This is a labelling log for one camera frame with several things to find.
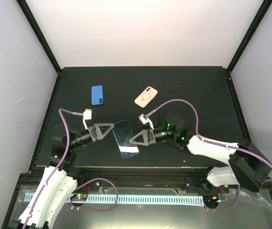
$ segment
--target black tabletop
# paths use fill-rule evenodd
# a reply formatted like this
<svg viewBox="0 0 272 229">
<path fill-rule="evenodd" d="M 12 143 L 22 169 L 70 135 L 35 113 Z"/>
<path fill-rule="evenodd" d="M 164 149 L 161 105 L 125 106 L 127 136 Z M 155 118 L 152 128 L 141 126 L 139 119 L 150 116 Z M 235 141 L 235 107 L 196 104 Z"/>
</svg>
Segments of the black tabletop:
<svg viewBox="0 0 272 229">
<path fill-rule="evenodd" d="M 102 85 L 103 105 L 91 105 L 91 87 Z M 134 100 L 151 86 L 158 94 L 146 108 Z M 61 123 L 59 108 L 83 112 L 93 110 L 93 123 L 116 123 L 128 120 L 134 134 L 144 129 L 138 120 L 169 99 L 185 99 L 198 111 L 199 132 L 204 137 L 239 142 L 243 139 L 234 104 L 222 67 L 66 67 L 60 84 L 37 161 L 47 165 L 52 147 L 53 128 Z M 194 131 L 195 115 L 185 103 L 173 102 L 158 111 L 159 122 L 170 111 L 178 111 L 186 121 L 187 129 Z M 70 128 L 84 129 L 82 117 L 65 114 Z M 76 150 L 74 162 L 78 167 L 210 167 L 223 166 L 213 159 L 179 152 L 171 141 L 153 146 L 139 146 L 139 154 L 128 159 L 121 157 L 113 133 L 102 141 Z"/>
</svg>

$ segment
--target white wall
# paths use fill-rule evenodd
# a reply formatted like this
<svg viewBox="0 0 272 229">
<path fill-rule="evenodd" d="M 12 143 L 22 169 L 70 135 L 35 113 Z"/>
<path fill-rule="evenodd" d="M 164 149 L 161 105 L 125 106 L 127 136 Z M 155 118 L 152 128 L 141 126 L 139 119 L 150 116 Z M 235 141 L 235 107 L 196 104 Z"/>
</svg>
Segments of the white wall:
<svg viewBox="0 0 272 229">
<path fill-rule="evenodd" d="M 252 140 L 272 162 L 272 5 L 232 77 Z"/>
<path fill-rule="evenodd" d="M 62 67 L 227 67 L 262 1 L 27 0 Z"/>
<path fill-rule="evenodd" d="M 0 228 L 27 172 L 56 73 L 15 0 L 0 0 Z"/>
</svg>

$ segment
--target pink phone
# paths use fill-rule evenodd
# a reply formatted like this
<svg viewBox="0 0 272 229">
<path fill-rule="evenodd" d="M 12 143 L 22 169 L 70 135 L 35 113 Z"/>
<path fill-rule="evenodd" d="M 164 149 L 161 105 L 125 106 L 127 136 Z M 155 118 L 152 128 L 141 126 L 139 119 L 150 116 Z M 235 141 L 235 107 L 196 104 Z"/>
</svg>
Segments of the pink phone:
<svg viewBox="0 0 272 229">
<path fill-rule="evenodd" d="M 155 90 L 153 87 L 147 87 L 136 99 L 135 103 L 144 108 L 148 103 L 154 99 L 154 97 L 157 95 L 157 90 Z"/>
</svg>

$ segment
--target phone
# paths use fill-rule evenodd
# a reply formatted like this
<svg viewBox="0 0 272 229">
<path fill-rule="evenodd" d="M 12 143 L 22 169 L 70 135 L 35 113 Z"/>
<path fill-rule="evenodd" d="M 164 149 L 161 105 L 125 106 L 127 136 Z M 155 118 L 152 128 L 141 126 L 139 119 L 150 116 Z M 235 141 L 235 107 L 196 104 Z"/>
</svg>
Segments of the phone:
<svg viewBox="0 0 272 229">
<path fill-rule="evenodd" d="M 134 135 L 127 120 L 115 123 L 113 133 L 123 158 L 129 158 L 139 153 L 138 146 L 129 143 Z"/>
<path fill-rule="evenodd" d="M 101 105 L 103 102 L 102 85 L 92 86 L 92 105 Z"/>
<path fill-rule="evenodd" d="M 144 108 L 148 103 L 154 99 L 154 97 L 157 95 L 157 90 L 153 87 L 147 87 L 136 99 L 135 103 Z"/>
</svg>

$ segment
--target purple cable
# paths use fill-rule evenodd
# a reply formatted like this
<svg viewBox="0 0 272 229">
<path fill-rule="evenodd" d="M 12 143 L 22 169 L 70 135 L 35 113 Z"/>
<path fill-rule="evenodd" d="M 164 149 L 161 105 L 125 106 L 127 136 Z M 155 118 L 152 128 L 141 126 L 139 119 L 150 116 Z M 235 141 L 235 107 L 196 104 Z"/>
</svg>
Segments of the purple cable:
<svg viewBox="0 0 272 229">
<path fill-rule="evenodd" d="M 236 206 L 236 204 L 239 202 L 239 199 L 240 199 L 240 185 L 238 185 L 238 193 L 237 193 L 237 198 L 236 198 L 236 200 L 235 200 L 235 202 L 232 204 L 232 205 L 230 205 L 229 207 L 227 207 L 227 208 L 222 208 L 222 209 L 212 209 L 212 208 L 208 208 L 207 206 L 206 206 L 206 204 L 204 204 L 204 207 L 207 209 L 207 210 L 213 210 L 213 211 L 226 211 L 226 210 L 229 210 L 229 209 L 231 209 L 231 208 L 233 208 L 234 206 Z"/>
<path fill-rule="evenodd" d="M 263 157 L 249 151 L 249 150 L 246 150 L 246 149 L 241 149 L 241 148 L 238 148 L 238 147 L 234 147 L 234 146 L 227 146 L 225 144 L 220 144 L 220 143 L 216 143 L 216 142 L 211 142 L 209 140 L 202 140 L 202 136 L 199 135 L 199 115 L 198 115 L 198 112 L 197 110 L 195 109 L 195 107 L 188 101 L 186 100 L 183 100 L 183 99 L 171 99 L 171 100 L 168 100 L 166 102 L 164 102 L 162 105 L 160 105 L 159 107 L 157 107 L 156 109 L 154 109 L 153 111 L 151 111 L 150 113 L 148 113 L 146 116 L 147 117 L 150 117 L 152 114 L 154 114 L 156 111 L 158 111 L 161 107 L 163 107 L 164 105 L 168 104 L 168 103 L 171 103 L 171 102 L 183 102 L 183 103 L 186 103 L 188 104 L 192 110 L 194 111 L 194 114 L 195 114 L 195 118 L 196 118 L 196 126 L 195 126 L 195 132 L 197 134 L 197 137 L 203 141 L 203 142 L 206 142 L 206 143 L 209 143 L 209 144 L 212 144 L 212 145 L 215 145 L 215 146 L 220 146 L 220 147 L 223 147 L 223 148 L 229 148 L 229 149 L 234 149 L 234 150 L 239 150 L 241 152 L 244 152 L 246 154 L 249 154 L 255 158 L 257 158 L 258 160 L 262 161 L 263 163 L 265 163 L 268 167 L 270 167 L 270 169 L 272 170 L 272 164 L 270 162 L 268 162 L 267 160 L 265 160 Z M 269 178 L 269 179 L 266 179 L 265 182 L 268 182 L 268 181 L 272 181 L 272 177 Z"/>
<path fill-rule="evenodd" d="M 59 163 L 57 164 L 57 166 L 54 168 L 54 170 L 52 171 L 52 173 L 49 175 L 49 177 L 46 179 L 46 183 L 48 183 L 48 181 L 51 179 L 51 177 L 53 176 L 53 174 L 55 173 L 55 171 L 61 166 L 61 164 L 63 163 L 63 161 L 65 160 L 65 157 L 68 153 L 68 149 L 69 149 L 69 143 L 70 143 L 70 138 L 69 138 L 69 130 L 68 130 L 68 125 L 66 123 L 66 120 L 62 114 L 62 112 L 66 112 L 66 113 L 69 113 L 69 114 L 72 114 L 72 115 L 77 115 L 77 116 L 83 116 L 83 113 L 78 113 L 78 112 L 72 112 L 72 111 L 68 111 L 68 110 L 65 110 L 65 109 L 59 109 L 59 114 L 60 114 L 60 117 L 63 121 L 63 124 L 64 124 L 64 127 L 65 127 L 65 131 L 66 131 L 66 136 L 67 136 L 67 144 L 66 144 L 66 148 L 65 148 L 65 151 L 64 151 L 64 154 L 63 154 L 63 157 L 61 158 L 61 160 L 59 161 Z M 33 202 L 33 205 L 32 207 L 30 208 L 30 211 L 29 211 L 29 215 L 32 214 L 33 210 L 34 210 L 34 207 L 40 197 L 40 195 L 42 194 L 43 190 L 45 188 L 45 185 L 42 186 L 42 188 L 40 189 L 39 193 L 37 194 L 34 202 Z M 25 223 L 23 224 L 22 226 L 22 229 L 25 229 L 26 226 L 27 226 L 27 223 L 29 221 L 30 217 L 27 217 Z"/>
<path fill-rule="evenodd" d="M 95 180 L 104 180 L 104 181 L 108 182 L 111 186 L 113 186 L 113 188 L 115 189 L 115 192 L 116 192 L 116 201 L 115 201 L 115 203 L 110 208 L 107 208 L 107 209 L 80 208 L 80 207 L 73 206 L 73 199 L 72 199 L 70 201 L 70 206 L 72 208 L 85 209 L 85 210 L 97 211 L 97 212 L 107 212 L 107 211 L 113 210 L 117 206 L 117 202 L 118 202 L 118 198 L 119 198 L 119 196 L 118 196 L 118 190 L 117 190 L 116 186 L 110 180 L 108 180 L 108 179 L 105 179 L 105 178 L 95 178 L 95 179 L 89 180 L 86 183 L 84 183 L 84 184 L 80 185 L 79 187 L 77 187 L 75 189 L 75 191 L 81 189 L 85 185 L 88 185 L 89 183 L 91 183 L 91 182 L 93 182 Z"/>
</svg>

